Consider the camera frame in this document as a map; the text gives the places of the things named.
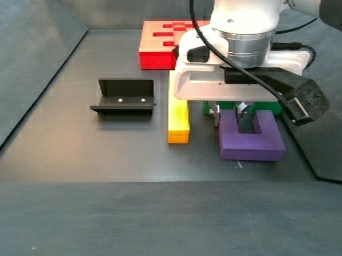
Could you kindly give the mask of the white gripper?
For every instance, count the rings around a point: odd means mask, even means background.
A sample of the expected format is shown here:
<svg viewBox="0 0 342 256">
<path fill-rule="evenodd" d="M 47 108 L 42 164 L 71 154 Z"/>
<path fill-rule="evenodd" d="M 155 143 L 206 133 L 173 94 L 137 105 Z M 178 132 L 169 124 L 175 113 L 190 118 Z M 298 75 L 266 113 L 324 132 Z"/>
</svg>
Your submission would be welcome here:
<svg viewBox="0 0 342 256">
<path fill-rule="evenodd" d="M 273 32 L 257 34 L 229 34 L 210 25 L 200 28 L 205 38 L 234 63 L 250 70 L 260 67 L 278 67 L 297 75 L 309 63 L 310 54 L 305 50 L 270 50 Z M 208 101 L 276 102 L 277 98 L 258 84 L 228 84 L 225 68 L 230 68 L 210 51 L 195 30 L 186 32 L 179 42 L 179 57 L 175 67 L 175 91 L 178 99 Z M 241 127 L 252 123 L 252 105 L 240 102 L 236 106 Z M 216 103 L 214 125 L 220 127 L 221 107 Z"/>
</svg>

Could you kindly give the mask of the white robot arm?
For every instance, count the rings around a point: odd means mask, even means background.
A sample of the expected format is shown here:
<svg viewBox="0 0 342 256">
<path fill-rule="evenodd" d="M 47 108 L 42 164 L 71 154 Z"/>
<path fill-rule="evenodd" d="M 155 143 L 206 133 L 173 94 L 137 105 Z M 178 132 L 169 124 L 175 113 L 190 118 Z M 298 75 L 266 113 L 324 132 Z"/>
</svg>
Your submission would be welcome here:
<svg viewBox="0 0 342 256">
<path fill-rule="evenodd" d="M 177 98 L 277 101 L 296 125 L 320 118 L 329 101 L 316 81 L 302 76 L 314 54 L 273 42 L 286 9 L 342 31 L 342 0 L 214 0 L 210 23 L 181 38 L 171 78 Z"/>
</svg>

